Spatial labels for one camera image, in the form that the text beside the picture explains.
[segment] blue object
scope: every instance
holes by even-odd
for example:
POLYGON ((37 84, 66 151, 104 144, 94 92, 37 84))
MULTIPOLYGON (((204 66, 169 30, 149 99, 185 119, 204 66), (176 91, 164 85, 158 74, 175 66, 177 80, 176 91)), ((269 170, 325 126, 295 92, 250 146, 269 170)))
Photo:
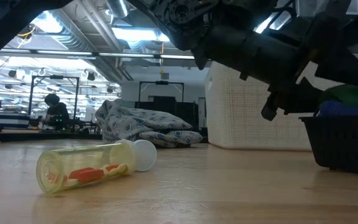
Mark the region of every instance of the blue object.
POLYGON ((336 100, 327 100, 320 105, 318 116, 352 116, 358 115, 358 108, 345 105, 336 100))

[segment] metal beam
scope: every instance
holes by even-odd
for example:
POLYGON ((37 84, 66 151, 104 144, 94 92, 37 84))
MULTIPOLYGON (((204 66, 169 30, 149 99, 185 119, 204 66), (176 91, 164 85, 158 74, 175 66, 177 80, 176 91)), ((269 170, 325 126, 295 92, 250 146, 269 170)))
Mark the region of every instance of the metal beam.
POLYGON ((116 57, 116 58, 154 58, 172 60, 194 60, 191 55, 167 55, 167 54, 133 54, 121 52, 71 52, 64 50, 28 50, 28 49, 1 49, 0 56, 11 57, 45 57, 54 56, 61 58, 95 58, 95 57, 116 57))

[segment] wooden table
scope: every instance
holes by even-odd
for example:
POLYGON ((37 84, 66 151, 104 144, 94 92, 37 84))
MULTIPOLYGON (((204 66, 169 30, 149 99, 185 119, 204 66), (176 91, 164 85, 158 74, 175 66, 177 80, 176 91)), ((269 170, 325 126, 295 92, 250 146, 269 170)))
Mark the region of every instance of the wooden table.
POLYGON ((43 151, 99 143, 0 144, 0 224, 358 223, 358 175, 320 168, 310 152, 162 149, 150 172, 41 192, 43 151))

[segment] white perforated box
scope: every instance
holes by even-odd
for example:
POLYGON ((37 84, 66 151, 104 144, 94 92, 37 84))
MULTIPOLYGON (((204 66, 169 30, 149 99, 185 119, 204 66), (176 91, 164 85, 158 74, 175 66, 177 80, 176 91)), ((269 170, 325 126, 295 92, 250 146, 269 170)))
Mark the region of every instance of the white perforated box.
MULTIPOLYGON (((314 77, 317 65, 309 63, 302 73, 322 90, 339 83, 314 77)), ((260 114, 269 92, 268 85, 214 62, 205 80, 209 143, 227 149, 310 150, 310 143, 300 116, 277 111, 273 121, 260 114)))

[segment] plastic bottle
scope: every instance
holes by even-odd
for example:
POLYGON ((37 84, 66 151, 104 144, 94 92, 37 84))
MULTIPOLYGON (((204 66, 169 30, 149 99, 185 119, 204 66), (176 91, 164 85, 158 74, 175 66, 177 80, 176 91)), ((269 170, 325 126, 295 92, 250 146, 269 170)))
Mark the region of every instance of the plastic bottle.
POLYGON ((156 159, 155 146, 146 140, 51 150, 38 159, 37 180, 40 188, 51 194, 134 171, 148 171, 156 159))

